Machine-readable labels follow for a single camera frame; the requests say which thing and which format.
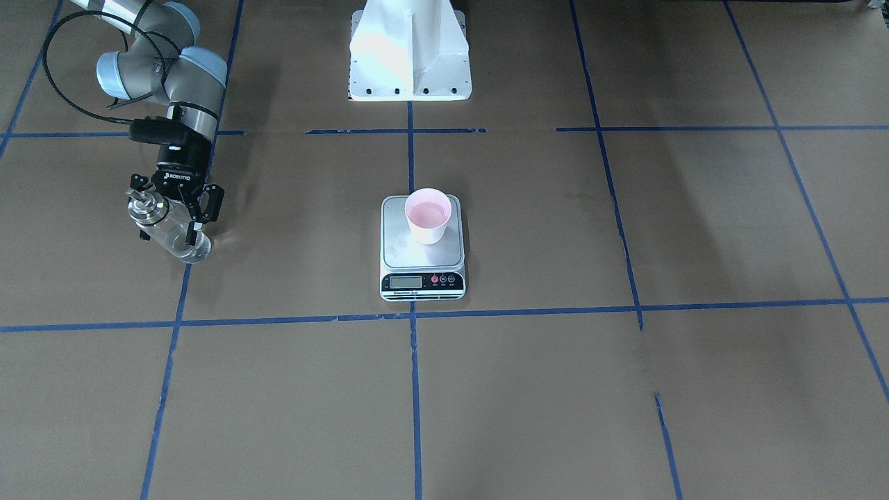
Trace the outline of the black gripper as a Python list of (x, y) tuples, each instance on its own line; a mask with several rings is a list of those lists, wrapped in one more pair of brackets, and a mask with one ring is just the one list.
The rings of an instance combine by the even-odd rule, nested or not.
[[(184, 202), (188, 217), (186, 244), (197, 243), (198, 224), (218, 221), (225, 190), (219, 185), (204, 186), (212, 151), (212, 143), (202, 135), (188, 138), (183, 144), (160, 146), (153, 186), (164, 197)], [(139, 238), (150, 241), (145, 227), (158, 221), (158, 193), (149, 186), (146, 177), (131, 177), (127, 210), (131, 219), (140, 226)]]

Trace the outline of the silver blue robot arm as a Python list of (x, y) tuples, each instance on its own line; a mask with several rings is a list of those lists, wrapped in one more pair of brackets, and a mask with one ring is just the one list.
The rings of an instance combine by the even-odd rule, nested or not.
[(208, 256), (203, 226), (219, 216), (224, 190), (207, 181), (226, 91), (228, 66), (198, 47), (201, 25), (182, 3), (79, 1), (67, 20), (93, 16), (131, 44), (99, 56), (96, 79), (112, 110), (140, 102), (165, 108), (163, 116), (106, 117), (128, 128), (130, 140), (158, 147), (152, 175), (134, 174), (127, 210), (142, 240), (153, 240), (184, 262)]

